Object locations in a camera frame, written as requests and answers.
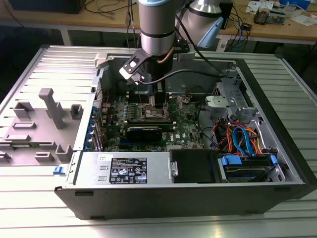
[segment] robotic arm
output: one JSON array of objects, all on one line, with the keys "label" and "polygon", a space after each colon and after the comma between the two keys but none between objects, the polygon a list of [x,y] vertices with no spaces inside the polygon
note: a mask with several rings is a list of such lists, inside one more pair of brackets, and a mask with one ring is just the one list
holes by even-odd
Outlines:
[{"label": "robotic arm", "polygon": [[[144,79],[137,72],[142,66],[154,82],[172,70],[173,54],[189,52],[187,41],[199,47],[209,47],[223,22],[219,2],[195,0],[186,4],[185,0],[139,0],[142,49],[123,65],[121,75],[130,83],[138,84]],[[175,21],[176,14],[187,32],[180,22]],[[175,32],[182,40],[176,40]],[[160,88],[165,93],[164,80]],[[163,104],[163,97],[157,96],[157,84],[153,84],[153,92],[156,105]]]}]

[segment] power supply label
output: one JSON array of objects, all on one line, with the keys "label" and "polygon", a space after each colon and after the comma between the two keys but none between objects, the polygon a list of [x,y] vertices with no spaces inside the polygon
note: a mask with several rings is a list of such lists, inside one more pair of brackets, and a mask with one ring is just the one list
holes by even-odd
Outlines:
[{"label": "power supply label", "polygon": [[113,158],[111,161],[110,183],[147,183],[147,158]]}]

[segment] green circuit board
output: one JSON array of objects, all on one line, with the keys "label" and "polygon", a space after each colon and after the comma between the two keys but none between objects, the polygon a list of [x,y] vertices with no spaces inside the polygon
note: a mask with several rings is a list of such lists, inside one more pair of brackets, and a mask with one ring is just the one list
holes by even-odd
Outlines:
[{"label": "green circuit board", "polygon": [[[156,112],[144,110],[149,107],[149,104],[129,103],[122,98],[115,100],[107,112],[107,116],[112,121],[104,125],[107,134],[104,150],[164,152],[181,148],[203,149],[203,138],[195,122],[195,102],[184,104],[180,103],[184,96],[174,97],[175,99],[171,100],[165,108],[168,111],[165,115],[169,116],[161,119],[155,114]],[[129,125],[136,123],[134,126],[142,126],[146,120],[144,117],[148,117],[146,126],[163,129],[162,139],[151,143],[126,143],[124,131],[127,128],[127,121]]]}]

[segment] motherboard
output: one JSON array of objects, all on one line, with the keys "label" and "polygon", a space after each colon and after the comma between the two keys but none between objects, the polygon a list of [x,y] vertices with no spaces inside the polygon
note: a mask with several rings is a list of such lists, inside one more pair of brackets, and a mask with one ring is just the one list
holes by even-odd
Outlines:
[{"label": "motherboard", "polygon": [[196,103],[185,95],[170,95],[161,109],[146,97],[119,96],[102,107],[104,151],[203,149],[196,116]]}]

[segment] workbench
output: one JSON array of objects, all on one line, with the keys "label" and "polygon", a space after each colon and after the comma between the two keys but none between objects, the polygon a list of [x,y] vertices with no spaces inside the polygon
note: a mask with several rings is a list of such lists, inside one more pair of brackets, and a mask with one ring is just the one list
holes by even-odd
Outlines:
[{"label": "workbench", "polygon": [[[0,137],[19,101],[37,104],[43,85],[53,88],[63,108],[80,103],[96,74],[97,53],[115,48],[50,46],[41,48],[0,105]],[[121,49],[127,54],[133,50]],[[268,54],[203,52],[207,58],[243,59],[317,175],[317,97],[284,59]],[[62,164],[64,172],[68,164]],[[77,219],[54,194],[66,177],[54,165],[0,166],[1,237],[308,237],[317,234],[317,192],[288,200],[265,214],[128,220]]]},{"label": "workbench", "polygon": [[[99,5],[112,2],[111,0],[99,0]],[[235,6],[238,15],[244,22],[253,25],[251,29],[249,41],[263,41],[263,42],[279,42],[291,44],[314,44],[317,41],[317,25],[304,26],[290,19],[286,19],[284,25],[266,24],[258,25],[253,23],[253,14],[245,14],[248,0],[235,0]],[[126,32],[125,16],[127,9],[123,8],[115,12],[115,19],[112,20],[101,14],[91,13],[85,9],[78,15],[52,13],[52,12],[29,12],[29,11],[15,11],[11,5],[7,3],[12,14],[22,23],[25,27],[58,29],[61,32],[64,44],[67,46],[72,45],[69,30],[79,31],[99,31],[99,32]],[[120,2],[114,6],[106,7],[107,10],[117,9],[126,6],[126,1]],[[97,6],[92,3],[88,6],[92,11],[97,11]],[[139,32],[139,10],[137,4],[133,5],[135,27]],[[310,5],[308,11],[317,11],[317,6]],[[0,1],[0,25],[6,26],[19,26],[19,24],[12,18],[9,12],[5,9],[4,4]],[[233,39],[237,34],[233,21],[228,22],[225,30],[220,30],[218,38],[220,38],[217,51],[224,51],[228,40]]]}]

